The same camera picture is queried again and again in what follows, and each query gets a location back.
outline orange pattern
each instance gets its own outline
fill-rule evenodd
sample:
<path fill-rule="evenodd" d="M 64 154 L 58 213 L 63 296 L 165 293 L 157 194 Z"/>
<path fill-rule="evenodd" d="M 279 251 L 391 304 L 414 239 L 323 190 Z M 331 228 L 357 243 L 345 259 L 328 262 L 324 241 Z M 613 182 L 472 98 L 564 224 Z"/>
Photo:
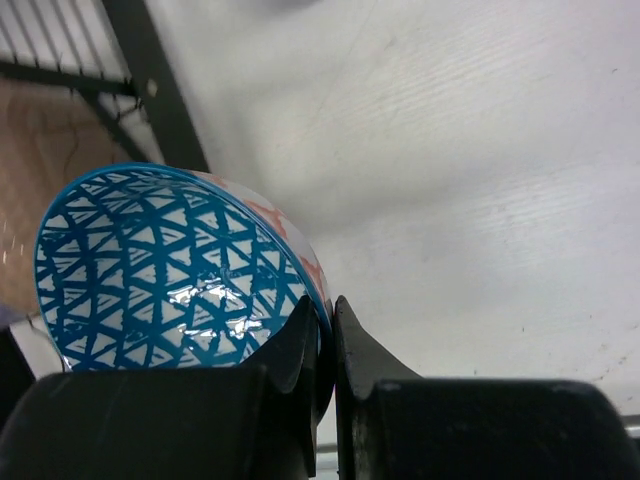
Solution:
<path fill-rule="evenodd" d="M 221 177 L 217 175 L 211 175 L 210 180 L 216 185 L 218 185 L 219 187 L 222 187 L 222 188 L 229 187 L 229 185 L 227 185 L 227 182 L 225 182 Z"/>
<path fill-rule="evenodd" d="M 282 225 L 282 219 L 287 217 L 284 213 L 282 213 L 281 210 L 275 207 L 273 208 L 273 210 L 271 210 L 269 208 L 263 207 L 256 202 L 252 202 L 251 200 L 245 200 L 245 203 L 253 210 L 258 212 L 261 216 L 263 216 L 265 220 L 269 222 L 269 225 L 271 225 L 273 229 L 278 232 L 278 235 L 280 235 L 285 240 L 288 240 L 287 231 L 285 230 L 284 225 Z"/>
<path fill-rule="evenodd" d="M 322 271 L 322 267 L 320 266 L 320 262 L 316 259 L 316 264 L 314 265 L 309 260 L 304 257 L 300 257 L 300 261 L 304 266 L 304 269 L 311 275 L 311 279 L 313 283 L 315 283 L 316 288 L 320 291 L 320 296 L 322 297 L 322 301 L 326 300 L 324 294 L 324 287 L 322 286 L 322 277 L 324 277 L 324 272 Z"/>
<path fill-rule="evenodd" d="M 253 210 L 255 210 L 258 214 L 264 217 L 264 219 L 267 220 L 267 222 L 269 222 L 269 225 L 273 227 L 273 229 L 278 233 L 278 235 L 280 235 L 285 240 L 288 240 L 287 231 L 285 230 L 284 225 L 282 225 L 282 220 L 286 219 L 287 217 L 284 213 L 282 213 L 281 210 L 275 207 L 273 207 L 273 209 L 263 207 L 262 205 L 256 202 L 253 202 L 251 200 L 245 200 L 244 202 Z M 324 286 L 322 284 L 322 279 L 324 278 L 324 272 L 322 271 L 320 262 L 318 262 L 317 258 L 314 258 L 315 263 L 310 262 L 309 260 L 307 260 L 302 256 L 300 256 L 299 258 L 300 258 L 300 261 L 302 262 L 302 266 L 307 271 L 307 273 L 309 273 L 309 275 L 311 276 L 313 283 L 315 284 L 316 288 L 320 292 L 320 296 L 324 301 L 326 299 L 325 293 L 324 293 Z"/>

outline black plastic part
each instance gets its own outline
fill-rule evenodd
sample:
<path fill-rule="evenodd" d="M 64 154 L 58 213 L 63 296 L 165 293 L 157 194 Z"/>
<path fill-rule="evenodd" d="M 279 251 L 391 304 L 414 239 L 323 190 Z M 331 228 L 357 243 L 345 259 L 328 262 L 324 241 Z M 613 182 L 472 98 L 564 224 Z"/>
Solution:
<path fill-rule="evenodd" d="M 191 117 L 144 0 L 103 0 L 164 161 L 208 172 Z"/>
<path fill-rule="evenodd" d="M 235 368 L 42 379 L 0 436 L 0 478 L 314 476 L 317 321 L 303 297 Z"/>
<path fill-rule="evenodd" d="M 34 381 L 11 330 L 0 331 L 0 431 L 20 397 Z"/>
<path fill-rule="evenodd" d="M 422 379 L 334 319 L 340 479 L 640 478 L 640 456 L 593 386 Z"/>

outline white surface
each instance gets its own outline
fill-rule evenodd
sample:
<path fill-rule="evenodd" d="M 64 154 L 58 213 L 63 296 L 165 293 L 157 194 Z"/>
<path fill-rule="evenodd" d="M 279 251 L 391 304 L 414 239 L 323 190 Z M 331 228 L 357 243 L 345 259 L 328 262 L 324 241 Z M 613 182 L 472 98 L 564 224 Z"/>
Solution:
<path fill-rule="evenodd" d="M 640 4 L 149 4 L 212 170 L 402 361 L 640 412 Z"/>

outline metal rack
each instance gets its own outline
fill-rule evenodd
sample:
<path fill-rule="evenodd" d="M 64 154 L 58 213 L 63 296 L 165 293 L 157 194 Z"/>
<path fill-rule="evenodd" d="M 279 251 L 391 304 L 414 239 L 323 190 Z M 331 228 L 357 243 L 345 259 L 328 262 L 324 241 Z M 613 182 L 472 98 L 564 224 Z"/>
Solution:
<path fill-rule="evenodd" d="M 131 160 L 144 123 L 167 165 L 208 171 L 144 0 L 4 0 L 0 76 L 79 95 Z"/>

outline triangle pattern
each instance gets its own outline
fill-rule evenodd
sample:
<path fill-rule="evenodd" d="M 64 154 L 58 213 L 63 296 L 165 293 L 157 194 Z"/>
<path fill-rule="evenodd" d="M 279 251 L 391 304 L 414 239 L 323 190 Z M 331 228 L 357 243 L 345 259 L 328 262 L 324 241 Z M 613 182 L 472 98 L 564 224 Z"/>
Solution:
<path fill-rule="evenodd" d="M 187 279 L 189 279 L 189 275 L 167 263 L 167 284 L 173 285 Z"/>
<path fill-rule="evenodd" d="M 69 315 L 75 315 L 76 317 L 89 318 L 91 316 L 91 299 L 81 303 L 73 310 L 69 312 Z"/>
<path fill-rule="evenodd" d="M 141 308 L 133 314 L 141 322 L 152 323 L 153 322 L 153 303 L 150 303 L 144 308 Z"/>
<path fill-rule="evenodd" d="M 107 287 L 119 287 L 124 288 L 122 283 L 122 269 L 116 270 L 112 275 L 109 275 L 102 281 L 102 285 Z"/>
<path fill-rule="evenodd" d="M 193 310 L 193 323 L 191 324 L 192 327 L 197 327 L 198 325 L 210 322 L 211 320 L 213 320 L 213 315 L 211 315 L 200 305 L 195 306 Z"/>
<path fill-rule="evenodd" d="M 98 232 L 87 234 L 87 243 L 89 250 L 93 250 L 102 240 L 111 235 L 111 232 Z"/>
<path fill-rule="evenodd" d="M 200 365 L 200 360 L 198 360 L 191 350 L 185 348 L 180 358 L 179 367 L 195 367 L 196 365 Z"/>
<path fill-rule="evenodd" d="M 106 242 L 104 242 L 100 248 L 98 248 L 98 252 L 119 252 L 122 249 L 120 248 L 120 243 L 116 237 L 112 237 Z"/>
<path fill-rule="evenodd" d="M 107 187 L 103 187 L 101 185 L 91 185 L 90 183 L 83 183 L 80 185 L 91 195 L 98 195 L 100 192 L 104 191 Z"/>
<path fill-rule="evenodd" d="M 122 331 L 123 311 L 122 309 L 116 310 L 107 318 L 100 322 L 105 327 L 113 328 L 114 330 Z"/>
<path fill-rule="evenodd" d="M 182 315 L 184 315 L 184 311 L 177 308 L 175 304 L 162 301 L 162 323 L 169 323 Z"/>
<path fill-rule="evenodd" d="M 262 346 L 267 340 L 269 340 L 269 337 L 271 336 L 271 330 L 263 327 L 260 330 L 249 332 L 249 334 L 256 342 L 258 342 L 258 345 Z"/>
<path fill-rule="evenodd" d="M 66 349 L 76 353 L 84 353 L 87 348 L 87 339 L 88 337 L 84 336 L 74 340 L 66 346 Z"/>
<path fill-rule="evenodd" d="M 270 308 L 275 308 L 276 299 L 278 298 L 278 292 L 276 292 L 273 288 L 264 288 L 260 290 L 260 295 L 264 298 L 267 306 Z"/>
<path fill-rule="evenodd" d="M 129 180 L 129 177 L 125 175 L 120 175 L 119 173 L 107 173 L 107 178 L 111 180 L 113 183 L 124 182 L 125 180 Z"/>
<path fill-rule="evenodd" d="M 91 203 L 91 200 L 89 200 L 87 197 L 79 197 L 76 200 L 73 200 L 73 201 L 67 203 L 67 207 L 74 207 L 74 208 L 78 208 L 78 207 L 95 207 L 95 205 L 93 203 Z"/>
<path fill-rule="evenodd" d="M 216 217 L 216 214 L 214 212 L 205 213 L 204 215 L 200 215 L 197 218 L 198 220 L 200 220 L 201 222 L 204 222 L 206 225 L 210 226 L 215 230 L 219 228 L 218 217 Z"/>
<path fill-rule="evenodd" d="M 255 352 L 255 349 L 251 346 L 250 343 L 246 343 L 244 346 L 244 351 L 242 352 L 242 360 L 244 361 L 251 356 L 251 354 Z"/>
<path fill-rule="evenodd" d="M 71 240 L 69 243 L 65 243 L 58 250 L 57 253 L 78 253 L 80 252 L 80 245 L 77 240 Z"/>
<path fill-rule="evenodd" d="M 96 355 L 98 352 L 101 352 L 102 350 L 104 350 L 110 345 L 113 345 L 114 343 L 116 343 L 116 341 L 113 338 L 109 337 L 108 335 L 105 335 L 104 333 L 98 333 L 98 335 L 96 335 L 95 342 L 93 342 L 91 355 Z"/>
<path fill-rule="evenodd" d="M 82 223 L 96 214 L 95 210 L 69 210 L 69 216 L 75 223 Z"/>
<path fill-rule="evenodd" d="M 112 307 L 116 303 L 118 303 L 120 299 L 118 297 L 114 297 L 113 295 L 107 295 L 105 293 L 98 294 L 98 308 L 96 313 L 100 313 L 106 310 L 109 307 Z"/>
<path fill-rule="evenodd" d="M 142 270 L 138 270 L 132 277 L 139 278 L 147 283 L 156 283 L 156 266 L 154 264 L 148 265 Z"/>
<path fill-rule="evenodd" d="M 170 328 L 169 330 L 165 330 L 162 336 L 174 346 L 179 347 L 182 345 L 182 338 L 184 337 L 184 334 L 177 328 Z"/>
<path fill-rule="evenodd" d="M 151 294 L 141 288 L 131 286 L 129 287 L 129 308 L 135 307 L 137 304 L 149 298 Z"/>
<path fill-rule="evenodd" d="M 280 252 L 275 250 L 267 250 L 262 252 L 262 256 L 266 258 L 276 269 L 280 268 Z"/>
<path fill-rule="evenodd" d="M 233 218 L 228 213 L 224 214 L 227 219 L 227 226 L 229 227 L 229 231 L 232 233 L 243 232 L 247 229 L 243 224 L 238 222 L 235 218 Z"/>
<path fill-rule="evenodd" d="M 160 227 L 160 233 L 162 233 L 162 243 L 165 245 L 171 245 L 173 242 L 182 240 L 185 237 L 184 233 L 167 227 Z"/>
<path fill-rule="evenodd" d="M 47 228 L 69 228 L 69 224 L 62 215 L 56 215 L 55 217 L 50 218 L 47 220 L 45 226 Z"/>
<path fill-rule="evenodd" d="M 237 297 L 227 296 L 227 304 L 224 307 L 225 312 L 235 312 L 236 310 L 241 310 L 245 308 L 246 305 L 242 300 Z"/>
<path fill-rule="evenodd" d="M 157 367 L 158 365 L 163 365 L 167 362 L 170 362 L 173 359 L 171 354 L 157 345 L 153 347 L 153 353 L 151 354 L 151 363 L 150 367 Z"/>
<path fill-rule="evenodd" d="M 132 267 L 150 256 L 151 252 L 148 250 L 143 250 L 141 248 L 129 248 L 129 262 Z"/>
<path fill-rule="evenodd" d="M 187 200 L 191 208 L 197 208 L 207 203 L 207 200 L 197 197 L 195 195 L 192 195 L 190 193 L 185 193 L 184 198 Z"/>
<path fill-rule="evenodd" d="M 82 265 L 80 268 L 76 268 L 69 275 L 64 277 L 67 282 L 86 282 L 87 281 L 87 267 Z"/>
<path fill-rule="evenodd" d="M 78 260 L 80 259 L 75 257 L 53 257 L 53 263 L 56 266 L 56 270 L 58 270 L 58 272 L 60 273 L 64 272 Z"/>
<path fill-rule="evenodd" d="M 103 205 L 107 207 L 110 213 L 116 212 L 120 207 L 129 203 L 128 198 L 121 198 L 120 200 L 111 200 L 109 202 L 103 202 Z"/>
<path fill-rule="evenodd" d="M 53 286 L 53 275 L 49 275 L 38 282 L 38 288 L 41 290 L 47 290 L 53 292 L 55 287 Z"/>
<path fill-rule="evenodd" d="M 118 260 L 116 258 L 98 258 L 96 261 L 96 268 L 98 269 L 98 278 L 104 275 L 104 272 L 113 267 Z"/>
<path fill-rule="evenodd" d="M 231 270 L 237 270 L 249 265 L 249 262 L 238 255 L 232 248 L 227 248 L 227 258 L 229 259 L 229 268 Z"/>
<path fill-rule="evenodd" d="M 107 217 L 106 215 L 101 215 L 99 218 L 87 225 L 86 228 L 102 228 L 110 227 L 111 225 L 113 225 L 113 222 L 109 220 L 109 217 Z"/>
<path fill-rule="evenodd" d="M 127 357 L 132 362 L 137 363 L 138 365 L 144 365 L 144 359 L 146 356 L 147 356 L 146 343 L 140 345 L 135 350 L 131 350 L 129 353 L 125 354 L 125 357 Z"/>
<path fill-rule="evenodd" d="M 253 251 L 253 240 L 243 240 L 241 242 L 234 242 L 234 246 L 244 253 L 245 256 L 250 257 Z"/>
<path fill-rule="evenodd" d="M 219 248 L 213 249 L 207 253 L 202 254 L 202 258 L 204 258 L 207 262 L 213 263 L 218 267 L 222 266 L 222 257 L 220 256 Z"/>
<path fill-rule="evenodd" d="M 194 228 L 196 232 L 196 247 L 202 247 L 203 245 L 207 245 L 208 243 L 215 242 L 217 240 L 216 237 L 211 235 L 208 232 L 205 232 L 201 228 Z"/>
<path fill-rule="evenodd" d="M 253 283 L 253 275 L 243 275 L 242 277 L 232 278 L 233 283 L 238 290 L 245 295 L 251 295 L 251 284 Z"/>
<path fill-rule="evenodd" d="M 282 301 L 282 307 L 280 308 L 280 316 L 289 317 L 289 315 L 291 315 L 291 312 L 293 312 L 294 307 L 295 305 L 289 299 L 289 297 L 285 296 L 284 300 Z"/>
<path fill-rule="evenodd" d="M 112 190 L 102 197 L 102 200 L 112 199 L 112 198 L 128 198 L 128 195 L 122 190 Z"/>
<path fill-rule="evenodd" d="M 226 353 L 236 352 L 238 349 L 231 340 L 227 338 L 225 332 L 220 332 L 220 341 L 218 342 L 218 350 L 216 351 L 216 357 L 218 355 L 224 355 Z"/>
<path fill-rule="evenodd" d="M 77 300 L 86 293 L 84 288 L 65 288 L 64 289 L 64 304 L 69 305 L 71 302 Z"/>
<path fill-rule="evenodd" d="M 131 240 L 135 240 L 137 242 L 145 242 L 145 243 L 156 243 L 156 239 L 153 235 L 153 230 L 151 227 L 145 227 L 136 233 Z"/>
<path fill-rule="evenodd" d="M 157 209 L 160 209 L 174 202 L 173 198 L 163 198 L 163 197 L 145 197 L 145 200 L 149 202 L 151 205 L 153 205 L 154 207 L 156 207 Z"/>
<path fill-rule="evenodd" d="M 189 247 L 183 248 L 182 250 L 177 250 L 175 252 L 171 252 L 169 256 L 186 266 L 191 265 L 191 250 Z"/>
<path fill-rule="evenodd" d="M 198 346 L 206 352 L 209 350 L 209 345 L 211 344 L 211 340 L 213 338 L 211 334 L 212 334 L 212 331 L 207 330 L 207 331 L 201 332 L 199 335 L 193 335 L 191 337 L 191 340 L 196 342 Z"/>
<path fill-rule="evenodd" d="M 173 210 L 167 213 L 166 215 L 164 215 L 162 218 L 183 227 L 187 226 L 187 216 L 184 213 L 184 208 L 178 208 L 177 210 Z"/>
<path fill-rule="evenodd" d="M 220 295 L 217 294 L 218 290 L 215 288 L 206 290 L 202 293 L 202 298 L 204 298 L 207 302 L 215 305 L 220 308 Z"/>
<path fill-rule="evenodd" d="M 96 358 L 96 362 L 104 363 L 105 365 L 113 367 L 116 364 L 116 351 L 107 350 Z"/>
<path fill-rule="evenodd" d="M 120 213 L 143 213 L 144 209 L 138 202 L 133 202 L 127 208 L 123 209 Z"/>

